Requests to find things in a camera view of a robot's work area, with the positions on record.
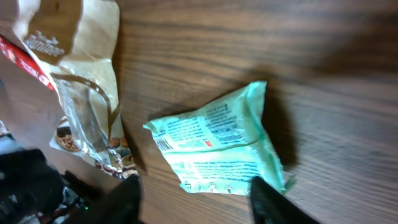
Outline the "clear brown snack bag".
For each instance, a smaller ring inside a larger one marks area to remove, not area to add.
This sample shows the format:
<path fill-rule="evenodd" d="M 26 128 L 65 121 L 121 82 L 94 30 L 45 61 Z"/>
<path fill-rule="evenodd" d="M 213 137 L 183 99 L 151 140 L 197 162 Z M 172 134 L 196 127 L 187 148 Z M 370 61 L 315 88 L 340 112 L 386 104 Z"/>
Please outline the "clear brown snack bag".
<path fill-rule="evenodd" d="M 53 87 L 65 113 L 61 147 L 119 179 L 137 174 L 125 140 L 112 57 L 119 31 L 115 1 L 17 0 L 14 35 Z"/>

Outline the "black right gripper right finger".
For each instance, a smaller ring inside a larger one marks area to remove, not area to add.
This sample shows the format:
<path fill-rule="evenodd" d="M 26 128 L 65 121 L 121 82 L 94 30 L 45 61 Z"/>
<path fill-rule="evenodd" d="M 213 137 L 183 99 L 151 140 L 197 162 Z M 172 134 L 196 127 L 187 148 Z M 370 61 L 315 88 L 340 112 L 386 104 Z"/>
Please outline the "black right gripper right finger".
<path fill-rule="evenodd" d="M 320 224 L 259 176 L 251 181 L 249 199 L 255 224 Z"/>

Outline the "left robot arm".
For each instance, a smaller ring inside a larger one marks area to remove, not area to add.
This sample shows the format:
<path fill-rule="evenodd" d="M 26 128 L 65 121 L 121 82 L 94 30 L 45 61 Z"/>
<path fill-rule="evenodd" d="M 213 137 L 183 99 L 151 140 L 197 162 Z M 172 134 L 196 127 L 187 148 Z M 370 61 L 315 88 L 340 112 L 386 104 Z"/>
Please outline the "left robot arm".
<path fill-rule="evenodd" d="M 1 223 L 19 223 L 32 212 L 52 215 L 65 199 L 64 190 L 76 193 L 70 204 L 80 200 L 88 208 L 84 213 L 99 212 L 111 199 L 69 171 L 60 174 L 47 164 L 40 149 L 27 150 L 10 135 L 1 137 L 9 144 L 1 147 Z"/>

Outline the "red snack bar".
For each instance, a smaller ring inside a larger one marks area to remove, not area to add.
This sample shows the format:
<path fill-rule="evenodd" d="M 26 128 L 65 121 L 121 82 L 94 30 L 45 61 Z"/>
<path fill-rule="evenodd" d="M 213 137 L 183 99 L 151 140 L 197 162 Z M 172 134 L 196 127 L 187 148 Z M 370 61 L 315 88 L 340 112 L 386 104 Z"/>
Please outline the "red snack bar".
<path fill-rule="evenodd" d="M 31 56 L 7 39 L 5 39 L 3 36 L 1 36 L 1 52 L 12 63 L 16 64 L 25 72 L 38 79 L 48 89 L 55 91 L 55 88 L 52 85 L 52 82 L 50 81 L 48 76 L 44 74 L 44 72 L 31 58 Z"/>

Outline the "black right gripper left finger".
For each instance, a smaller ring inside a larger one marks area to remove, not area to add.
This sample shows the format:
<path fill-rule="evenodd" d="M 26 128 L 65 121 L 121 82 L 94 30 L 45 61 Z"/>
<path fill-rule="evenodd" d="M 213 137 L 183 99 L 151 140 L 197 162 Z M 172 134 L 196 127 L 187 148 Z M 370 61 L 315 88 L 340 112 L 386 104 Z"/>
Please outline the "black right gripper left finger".
<path fill-rule="evenodd" d="M 131 175 L 89 208 L 71 215 L 64 224 L 142 224 L 140 216 L 141 185 Z"/>

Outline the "teal tissue packet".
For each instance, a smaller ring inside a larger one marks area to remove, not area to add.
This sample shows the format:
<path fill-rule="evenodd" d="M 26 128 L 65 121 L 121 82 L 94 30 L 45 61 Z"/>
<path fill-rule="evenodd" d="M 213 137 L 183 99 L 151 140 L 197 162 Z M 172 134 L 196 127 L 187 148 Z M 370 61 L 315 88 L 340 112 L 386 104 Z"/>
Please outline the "teal tissue packet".
<path fill-rule="evenodd" d="M 262 125 L 265 81 L 255 81 L 191 112 L 144 124 L 188 193 L 249 195 L 264 179 L 285 194 L 282 163 Z"/>

